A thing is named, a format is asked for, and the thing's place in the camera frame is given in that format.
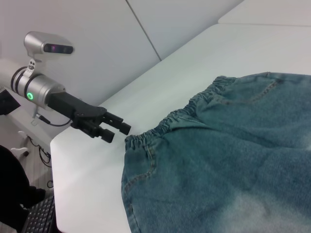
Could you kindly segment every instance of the blue denim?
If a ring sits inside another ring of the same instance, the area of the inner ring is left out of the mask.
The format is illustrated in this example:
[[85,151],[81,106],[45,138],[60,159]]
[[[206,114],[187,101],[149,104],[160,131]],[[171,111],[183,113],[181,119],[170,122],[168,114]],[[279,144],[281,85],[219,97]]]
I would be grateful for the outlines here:
[[125,143],[133,233],[311,232],[311,76],[218,77]]

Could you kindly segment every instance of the black bracket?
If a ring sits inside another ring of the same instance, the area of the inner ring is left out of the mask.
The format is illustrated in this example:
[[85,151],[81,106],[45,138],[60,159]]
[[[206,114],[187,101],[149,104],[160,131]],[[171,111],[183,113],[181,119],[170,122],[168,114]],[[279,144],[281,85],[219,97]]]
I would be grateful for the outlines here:
[[128,135],[131,126],[123,123],[123,119],[109,113],[103,107],[89,105],[67,92],[53,93],[48,99],[48,106],[72,120],[71,126],[79,129],[90,137],[101,137],[111,143],[114,133],[100,127],[101,123],[108,124],[121,133]]

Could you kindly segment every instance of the gray wall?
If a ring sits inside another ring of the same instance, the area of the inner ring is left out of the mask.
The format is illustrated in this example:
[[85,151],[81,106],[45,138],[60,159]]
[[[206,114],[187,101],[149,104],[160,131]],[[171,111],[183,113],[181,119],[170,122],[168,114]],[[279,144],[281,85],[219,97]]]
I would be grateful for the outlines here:
[[179,49],[242,0],[129,0],[161,59]]
[[[70,94],[98,105],[241,1],[0,0],[0,56],[25,65],[29,58],[23,38],[28,31],[63,35],[75,45],[75,53],[49,61],[43,72]],[[15,98],[32,115],[34,104]],[[57,112],[40,113],[55,124],[67,121]],[[52,138],[66,128],[39,125]]]

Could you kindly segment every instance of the seam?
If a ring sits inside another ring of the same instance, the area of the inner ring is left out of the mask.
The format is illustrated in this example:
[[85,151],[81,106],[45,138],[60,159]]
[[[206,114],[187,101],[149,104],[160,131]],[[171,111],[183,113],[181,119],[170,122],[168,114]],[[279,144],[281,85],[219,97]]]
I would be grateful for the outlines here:
[[124,187],[124,192],[125,192],[125,193],[127,193],[128,190],[130,189],[130,187],[131,187],[134,183],[136,183],[137,181],[143,180],[143,179],[146,179],[146,178],[150,177],[151,174],[152,174],[152,172],[154,171],[154,169],[155,169],[155,167],[156,167],[155,160],[154,160],[152,154],[150,153],[149,148],[148,148],[148,147],[145,147],[145,148],[147,149],[148,155],[149,155],[150,160],[151,160],[151,162],[150,162],[150,168],[149,168],[149,170],[148,170],[146,173],[140,174],[140,175],[136,176],[135,178],[133,178],[132,180],[130,180],[130,181],[125,185],[125,187]]
[[232,101],[232,100],[222,100],[220,98],[215,98],[215,100],[221,104],[229,105],[234,103],[245,103],[250,104],[254,103],[260,99],[262,99],[265,95],[267,95],[271,90],[273,90],[276,86],[280,85],[284,81],[281,79],[276,79],[273,83],[269,84],[261,93],[252,97],[250,100],[240,100],[240,101]]
[[141,230],[140,230],[140,228],[139,228],[139,226],[138,226],[138,222],[137,222],[136,216],[135,216],[135,214],[134,214],[133,206],[132,206],[131,203],[130,203],[129,208],[130,208],[130,211],[132,212],[132,215],[134,216],[134,220],[135,220],[136,226],[137,226],[139,232],[141,232]]
[[185,119],[185,118],[183,118],[182,116],[178,116],[177,118],[182,119],[182,120],[185,120],[185,121],[189,121],[189,122],[192,122],[192,123],[201,124],[201,125],[203,125],[203,126],[206,126],[206,124],[204,124],[204,123],[202,123],[202,122],[200,122],[200,121],[195,121],[195,120],[191,120],[191,119]]

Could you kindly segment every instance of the black pants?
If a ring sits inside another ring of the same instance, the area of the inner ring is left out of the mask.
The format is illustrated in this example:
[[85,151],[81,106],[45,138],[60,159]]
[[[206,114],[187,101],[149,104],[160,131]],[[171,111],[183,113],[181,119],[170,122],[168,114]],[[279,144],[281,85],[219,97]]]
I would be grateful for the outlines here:
[[20,232],[28,210],[45,196],[45,190],[29,185],[26,173],[18,159],[0,146],[0,222]]

